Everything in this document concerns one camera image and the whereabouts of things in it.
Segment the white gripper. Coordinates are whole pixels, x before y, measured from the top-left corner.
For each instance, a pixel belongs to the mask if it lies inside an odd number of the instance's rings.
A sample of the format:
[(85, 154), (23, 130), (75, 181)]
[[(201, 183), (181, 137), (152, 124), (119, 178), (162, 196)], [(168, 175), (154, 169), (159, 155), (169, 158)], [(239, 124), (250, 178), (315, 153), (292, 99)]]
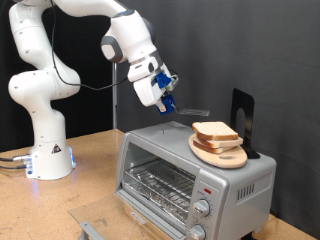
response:
[(156, 104), (159, 112), (165, 113), (167, 108), (159, 101), (165, 88), (160, 88), (156, 82), (156, 76), (161, 73), (162, 65), (163, 62), (159, 57), (148, 56), (130, 66), (128, 79), (133, 83), (134, 90), (144, 106)]

